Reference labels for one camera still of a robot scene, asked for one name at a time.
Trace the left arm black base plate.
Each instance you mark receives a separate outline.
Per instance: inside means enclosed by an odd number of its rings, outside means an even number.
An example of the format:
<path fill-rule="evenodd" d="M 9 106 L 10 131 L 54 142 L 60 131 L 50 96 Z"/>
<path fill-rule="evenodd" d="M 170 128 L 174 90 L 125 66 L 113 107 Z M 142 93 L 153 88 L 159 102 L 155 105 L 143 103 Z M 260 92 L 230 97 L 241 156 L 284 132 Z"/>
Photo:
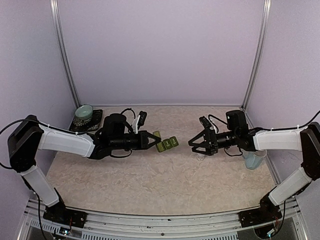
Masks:
<path fill-rule="evenodd" d="M 49 211 L 47 209 L 43 214 L 43 218 L 54 223 L 83 229 L 87 219 L 87 213 L 68 208 L 55 211 Z"/>

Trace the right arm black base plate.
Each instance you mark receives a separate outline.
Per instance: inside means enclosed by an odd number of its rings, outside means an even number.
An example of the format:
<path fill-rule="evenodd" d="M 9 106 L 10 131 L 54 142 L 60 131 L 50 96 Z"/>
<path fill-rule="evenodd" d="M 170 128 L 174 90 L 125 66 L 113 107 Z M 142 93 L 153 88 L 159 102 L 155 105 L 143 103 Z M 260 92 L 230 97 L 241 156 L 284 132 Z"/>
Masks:
<path fill-rule="evenodd" d="M 280 210 L 276 210 L 273 213 L 268 213 L 262 211 L 260 208 L 240 211 L 238 216 L 242 228 L 272 222 L 283 217 Z"/>

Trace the white pill bottle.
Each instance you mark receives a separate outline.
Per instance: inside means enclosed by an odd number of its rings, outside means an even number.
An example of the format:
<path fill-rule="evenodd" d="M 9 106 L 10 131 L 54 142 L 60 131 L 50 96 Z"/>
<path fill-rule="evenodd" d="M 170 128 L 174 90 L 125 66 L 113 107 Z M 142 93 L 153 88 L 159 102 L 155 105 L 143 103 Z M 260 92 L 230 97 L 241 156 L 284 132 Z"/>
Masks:
<path fill-rule="evenodd" d="M 205 159 L 205 155 L 202 153 L 197 153 L 196 159 L 201 162 Z"/>

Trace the green pill organizer box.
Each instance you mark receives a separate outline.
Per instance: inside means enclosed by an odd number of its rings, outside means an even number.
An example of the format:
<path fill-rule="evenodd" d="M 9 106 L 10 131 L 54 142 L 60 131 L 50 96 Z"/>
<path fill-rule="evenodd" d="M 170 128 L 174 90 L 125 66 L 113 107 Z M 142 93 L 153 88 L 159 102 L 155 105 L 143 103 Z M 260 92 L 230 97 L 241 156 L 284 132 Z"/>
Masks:
<path fill-rule="evenodd" d="M 179 146 L 178 139 L 175 136 L 164 139 L 161 137 L 159 130 L 154 131 L 152 134 L 161 139 L 161 142 L 156 144 L 156 149 L 159 153 Z"/>

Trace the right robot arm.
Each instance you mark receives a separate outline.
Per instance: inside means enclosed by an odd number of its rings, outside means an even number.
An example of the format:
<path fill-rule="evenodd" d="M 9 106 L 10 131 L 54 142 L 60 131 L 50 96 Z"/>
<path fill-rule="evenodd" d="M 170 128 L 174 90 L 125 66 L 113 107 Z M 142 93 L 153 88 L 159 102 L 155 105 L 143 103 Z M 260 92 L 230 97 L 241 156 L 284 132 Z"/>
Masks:
<path fill-rule="evenodd" d="M 260 207 L 255 212 L 260 222 L 268 221 L 278 212 L 280 204 L 320 178 L 318 122 L 310 120 L 304 125 L 287 128 L 249 128 L 245 113 L 231 110 L 226 113 L 228 130 L 216 133 L 207 117 L 202 116 L 199 121 L 204 129 L 188 141 L 194 153 L 212 156 L 219 149 L 233 146 L 246 152 L 291 150 L 302 153 L 300 167 L 260 200 Z"/>

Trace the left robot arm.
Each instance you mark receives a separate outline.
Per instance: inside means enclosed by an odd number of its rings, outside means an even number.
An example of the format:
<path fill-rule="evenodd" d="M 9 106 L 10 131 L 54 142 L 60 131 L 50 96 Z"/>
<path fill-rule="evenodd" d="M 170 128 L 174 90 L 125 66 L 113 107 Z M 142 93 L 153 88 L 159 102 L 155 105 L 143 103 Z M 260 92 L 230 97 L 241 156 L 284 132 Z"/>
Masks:
<path fill-rule="evenodd" d="M 50 150 L 79 155 L 91 160 L 113 157 L 113 151 L 148 150 L 159 144 L 161 138 L 140 127 L 147 117 L 142 111 L 128 123 L 125 115 L 112 113 L 104 118 L 103 126 L 94 134 L 59 129 L 38 121 L 34 115 L 17 120 L 18 127 L 8 137 L 10 169 L 19 173 L 50 208 L 50 214 L 63 223 L 70 218 L 70 211 L 62 205 L 58 192 L 49 184 L 37 166 L 35 156 L 39 150 Z"/>

